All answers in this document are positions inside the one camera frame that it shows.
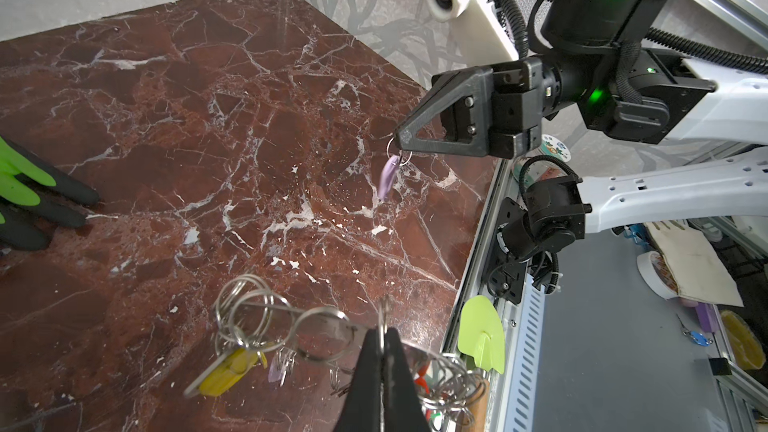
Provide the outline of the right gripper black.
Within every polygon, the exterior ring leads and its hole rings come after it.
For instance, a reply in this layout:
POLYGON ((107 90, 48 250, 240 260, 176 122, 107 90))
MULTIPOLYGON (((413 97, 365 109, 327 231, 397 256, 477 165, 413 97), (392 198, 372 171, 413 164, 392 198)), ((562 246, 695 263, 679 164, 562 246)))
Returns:
POLYGON ((560 98, 556 68, 541 57, 449 71, 398 125, 394 142, 408 152, 514 159, 541 143, 542 120, 560 98), (445 137, 420 137, 435 117, 445 137))

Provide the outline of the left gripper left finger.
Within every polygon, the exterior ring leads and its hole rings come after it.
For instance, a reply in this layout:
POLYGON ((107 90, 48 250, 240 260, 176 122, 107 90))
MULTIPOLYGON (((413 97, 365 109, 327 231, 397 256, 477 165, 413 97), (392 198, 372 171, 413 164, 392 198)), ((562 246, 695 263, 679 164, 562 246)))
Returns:
POLYGON ((376 329, 364 337, 351 384, 334 432, 381 430, 382 348, 376 329))

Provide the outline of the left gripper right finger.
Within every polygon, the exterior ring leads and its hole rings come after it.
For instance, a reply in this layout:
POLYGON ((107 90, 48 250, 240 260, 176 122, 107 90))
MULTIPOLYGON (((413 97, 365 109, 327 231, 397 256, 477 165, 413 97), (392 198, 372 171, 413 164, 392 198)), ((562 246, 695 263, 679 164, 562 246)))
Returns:
POLYGON ((427 432, 430 430, 403 343, 395 328, 384 334, 382 359, 383 430, 386 432, 427 432))

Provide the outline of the key with purple tag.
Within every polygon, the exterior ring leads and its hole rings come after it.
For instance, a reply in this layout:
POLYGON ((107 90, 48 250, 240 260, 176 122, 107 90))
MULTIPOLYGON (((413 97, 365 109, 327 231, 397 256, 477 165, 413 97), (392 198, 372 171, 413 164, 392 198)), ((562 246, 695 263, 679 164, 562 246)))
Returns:
POLYGON ((408 164, 413 156, 412 152, 403 152, 399 145, 395 145, 395 135, 389 139, 386 147, 387 161, 385 162, 377 187, 377 197, 385 201, 389 196, 399 170, 408 164))

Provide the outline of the large metal key ring plate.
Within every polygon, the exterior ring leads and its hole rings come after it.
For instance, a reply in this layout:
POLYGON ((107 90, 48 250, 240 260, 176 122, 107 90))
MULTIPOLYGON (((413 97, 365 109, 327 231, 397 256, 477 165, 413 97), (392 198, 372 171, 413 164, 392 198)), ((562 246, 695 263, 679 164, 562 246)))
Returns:
MULTIPOLYGON (((379 333, 383 359, 384 334, 394 328, 387 321, 388 313, 389 305, 384 303, 376 323, 368 326, 329 306, 302 310, 261 277, 240 275, 221 288, 213 305, 216 359, 237 348, 262 352, 267 367, 252 369, 266 369, 268 381, 279 386, 297 365, 307 364, 325 371, 331 396, 345 402, 369 329, 379 333)), ((432 352, 400 339, 413 379, 419 368, 430 365, 426 375, 430 393, 419 394, 416 389, 429 431, 461 430, 467 420, 468 399, 477 386, 468 365, 455 354, 432 352)))

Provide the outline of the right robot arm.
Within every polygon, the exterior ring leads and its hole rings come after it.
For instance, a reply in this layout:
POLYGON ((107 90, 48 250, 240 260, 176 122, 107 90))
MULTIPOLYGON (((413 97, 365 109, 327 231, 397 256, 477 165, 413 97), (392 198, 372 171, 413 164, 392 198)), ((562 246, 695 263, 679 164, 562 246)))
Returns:
POLYGON ((535 162, 542 123, 569 106, 625 142, 748 145, 723 160, 636 176, 521 184, 501 224, 516 262, 636 223, 767 213, 767 63, 653 25, 668 0, 425 0, 465 67, 436 75, 395 131, 408 152, 535 162))

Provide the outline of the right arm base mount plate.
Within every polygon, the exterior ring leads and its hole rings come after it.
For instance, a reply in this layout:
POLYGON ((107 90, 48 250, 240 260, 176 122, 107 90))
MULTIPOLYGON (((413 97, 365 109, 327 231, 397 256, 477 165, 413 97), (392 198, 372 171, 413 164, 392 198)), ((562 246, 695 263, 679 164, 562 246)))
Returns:
POLYGON ((527 278, 533 279, 535 289, 552 294, 559 289, 560 266, 556 252, 536 251, 531 257, 518 258, 512 253, 512 240, 505 239, 503 231, 522 219, 524 209, 513 199, 502 200, 496 220, 490 258, 481 275, 481 287, 496 301, 519 305, 527 278))

